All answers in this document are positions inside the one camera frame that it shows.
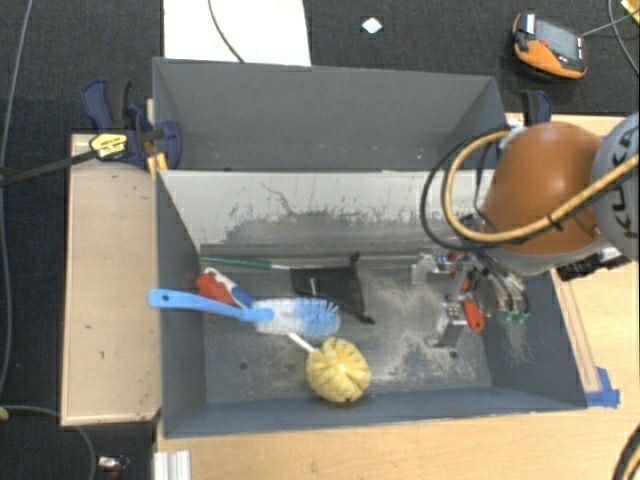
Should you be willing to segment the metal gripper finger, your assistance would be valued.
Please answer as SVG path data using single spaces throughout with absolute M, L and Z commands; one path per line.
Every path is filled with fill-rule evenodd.
M 419 286 L 437 276 L 450 276 L 452 272 L 453 267 L 446 255 L 422 252 L 410 264 L 410 284 Z
M 436 313 L 436 322 L 426 344 L 432 348 L 456 349 L 463 331 L 467 328 L 467 318 L 460 302 L 444 302 Z

